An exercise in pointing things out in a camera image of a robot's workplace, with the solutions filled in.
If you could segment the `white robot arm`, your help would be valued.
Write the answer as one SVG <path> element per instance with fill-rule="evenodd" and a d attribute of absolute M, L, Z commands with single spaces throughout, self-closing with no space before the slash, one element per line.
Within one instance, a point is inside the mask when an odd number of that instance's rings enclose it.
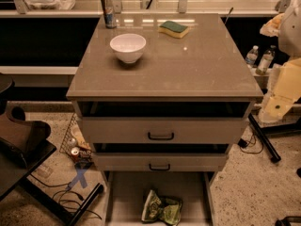
<path fill-rule="evenodd" d="M 278 49 L 289 56 L 282 66 L 274 65 L 259 112 L 260 122 L 280 121 L 301 98 L 301 0 L 293 0 L 261 27 L 260 33 L 277 37 Z"/>

